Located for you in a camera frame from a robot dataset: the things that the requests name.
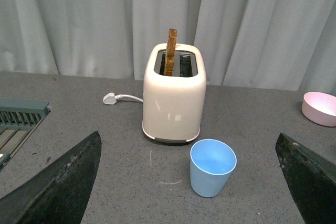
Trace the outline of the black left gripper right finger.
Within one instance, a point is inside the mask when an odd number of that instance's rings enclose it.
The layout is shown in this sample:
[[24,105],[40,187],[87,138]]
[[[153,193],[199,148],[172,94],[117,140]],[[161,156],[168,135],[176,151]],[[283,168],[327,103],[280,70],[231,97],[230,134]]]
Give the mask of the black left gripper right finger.
[[335,164],[280,133],[275,150],[305,223],[335,223]]

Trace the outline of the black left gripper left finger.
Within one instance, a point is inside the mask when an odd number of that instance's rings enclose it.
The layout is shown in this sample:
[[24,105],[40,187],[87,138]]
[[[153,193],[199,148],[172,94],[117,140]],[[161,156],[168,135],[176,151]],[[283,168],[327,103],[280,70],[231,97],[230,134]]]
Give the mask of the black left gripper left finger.
[[96,180],[97,131],[1,198],[1,223],[81,223]]

